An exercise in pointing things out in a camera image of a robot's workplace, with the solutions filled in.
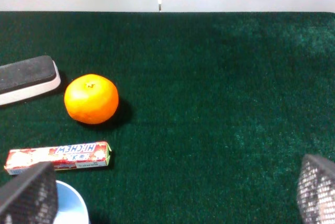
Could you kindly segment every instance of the green carpet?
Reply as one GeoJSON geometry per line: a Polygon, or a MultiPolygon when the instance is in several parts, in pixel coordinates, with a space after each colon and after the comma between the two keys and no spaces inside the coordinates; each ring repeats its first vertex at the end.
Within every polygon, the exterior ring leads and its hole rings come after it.
{"type": "Polygon", "coordinates": [[[0,108],[0,160],[107,140],[109,168],[57,173],[92,224],[301,223],[302,157],[335,161],[334,14],[0,13],[0,65],[43,54],[63,84],[0,108]],[[97,127],[63,105],[87,73],[122,99],[97,127]]]}

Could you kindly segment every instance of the hi-chew candy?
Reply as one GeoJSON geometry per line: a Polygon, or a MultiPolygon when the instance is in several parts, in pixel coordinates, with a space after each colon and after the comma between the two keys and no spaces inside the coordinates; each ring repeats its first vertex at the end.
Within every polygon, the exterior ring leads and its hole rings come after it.
{"type": "Polygon", "coordinates": [[[111,151],[106,141],[9,151],[5,170],[10,175],[22,173],[32,165],[51,161],[55,170],[108,166],[111,151]]]}

